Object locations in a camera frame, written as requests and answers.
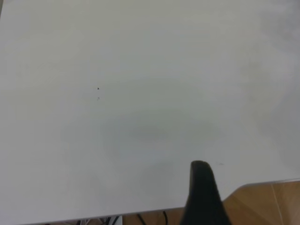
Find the cable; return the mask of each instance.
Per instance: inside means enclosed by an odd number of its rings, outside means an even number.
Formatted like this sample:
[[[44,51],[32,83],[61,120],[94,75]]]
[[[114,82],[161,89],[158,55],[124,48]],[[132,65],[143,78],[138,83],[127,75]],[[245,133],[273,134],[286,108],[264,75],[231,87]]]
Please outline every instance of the cable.
[[[119,219],[119,217],[117,216],[117,217],[113,220],[112,225],[115,225],[118,219]]]
[[[107,220],[105,221],[106,225],[109,225],[109,222],[111,221],[111,217],[108,217]]]
[[[137,214],[136,216],[140,219],[142,225],[147,225],[140,214]]]
[[[163,215],[165,217],[165,225],[169,225],[168,216],[167,216],[167,213],[165,211],[163,211]]]

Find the white tabletop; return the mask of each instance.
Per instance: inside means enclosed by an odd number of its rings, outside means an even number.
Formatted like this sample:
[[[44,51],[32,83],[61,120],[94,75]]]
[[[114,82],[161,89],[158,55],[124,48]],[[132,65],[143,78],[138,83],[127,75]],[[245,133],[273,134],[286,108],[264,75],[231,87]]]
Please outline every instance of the white tabletop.
[[[193,160],[300,178],[296,3],[4,0],[0,224],[183,207]]]

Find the black cable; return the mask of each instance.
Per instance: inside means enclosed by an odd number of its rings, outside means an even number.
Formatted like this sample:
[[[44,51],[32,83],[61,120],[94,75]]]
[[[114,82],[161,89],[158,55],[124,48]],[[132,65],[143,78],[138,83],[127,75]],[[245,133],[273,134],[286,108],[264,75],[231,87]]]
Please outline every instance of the black cable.
[[[109,225],[109,222],[111,221],[111,217],[107,218],[107,220],[105,221],[106,225]]]
[[[116,217],[116,218],[113,220],[112,225],[115,225],[118,219],[119,219],[119,217]]]
[[[140,214],[137,214],[136,216],[140,219],[142,225],[147,225]]]
[[[165,211],[163,211],[163,215],[165,217],[165,225],[169,225],[168,216],[167,216],[167,213]]]

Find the white table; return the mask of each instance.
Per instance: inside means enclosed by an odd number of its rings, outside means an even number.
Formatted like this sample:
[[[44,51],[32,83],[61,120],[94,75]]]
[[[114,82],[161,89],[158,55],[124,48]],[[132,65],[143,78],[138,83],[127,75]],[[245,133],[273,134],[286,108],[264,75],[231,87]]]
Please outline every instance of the white table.
[[[297,10],[4,0],[0,224],[183,207],[193,160],[223,199],[300,178]]]

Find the floor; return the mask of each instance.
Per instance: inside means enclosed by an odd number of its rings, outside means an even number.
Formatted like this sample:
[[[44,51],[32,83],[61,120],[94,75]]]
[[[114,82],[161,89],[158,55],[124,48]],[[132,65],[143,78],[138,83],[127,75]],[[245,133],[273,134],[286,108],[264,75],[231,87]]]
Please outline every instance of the floor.
[[[300,181],[242,187],[224,201],[233,225],[300,225]],[[167,210],[169,225],[178,225],[183,209]],[[161,211],[141,214],[147,225],[165,225]],[[100,225],[92,220],[89,225]],[[136,214],[123,225],[142,225]]]

